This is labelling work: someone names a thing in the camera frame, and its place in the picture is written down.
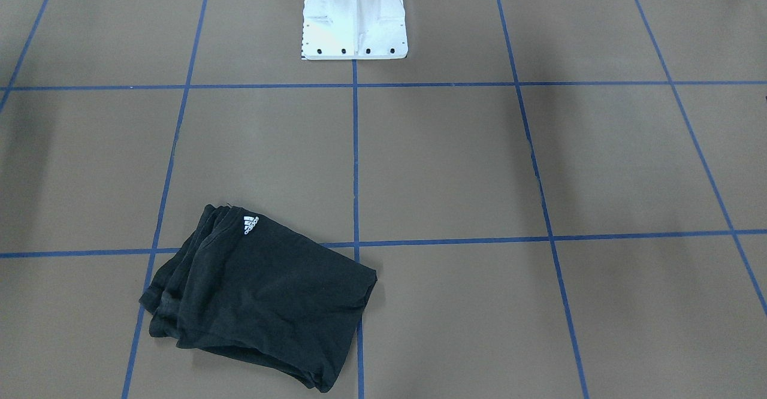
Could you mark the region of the black t-shirt with logo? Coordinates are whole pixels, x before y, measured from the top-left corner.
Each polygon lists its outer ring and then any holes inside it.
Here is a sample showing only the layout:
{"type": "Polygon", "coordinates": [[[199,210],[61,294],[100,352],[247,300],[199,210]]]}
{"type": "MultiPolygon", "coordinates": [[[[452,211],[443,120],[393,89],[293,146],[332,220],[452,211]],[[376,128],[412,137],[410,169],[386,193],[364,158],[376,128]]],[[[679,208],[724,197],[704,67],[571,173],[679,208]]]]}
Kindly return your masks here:
{"type": "Polygon", "coordinates": [[[153,338],[271,367],[326,393],[377,280],[375,269],[268,216],[206,205],[139,302],[153,338]]]}

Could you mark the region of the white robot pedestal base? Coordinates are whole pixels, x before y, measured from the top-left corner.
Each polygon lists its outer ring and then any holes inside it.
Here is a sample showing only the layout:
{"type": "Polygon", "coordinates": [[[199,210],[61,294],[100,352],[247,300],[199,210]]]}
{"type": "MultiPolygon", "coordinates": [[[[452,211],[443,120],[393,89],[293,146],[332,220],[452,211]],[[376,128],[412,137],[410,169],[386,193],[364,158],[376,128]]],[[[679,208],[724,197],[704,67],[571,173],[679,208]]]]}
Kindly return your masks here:
{"type": "Polygon", "coordinates": [[[301,57],[389,60],[408,55],[404,0],[304,0],[301,57]]]}

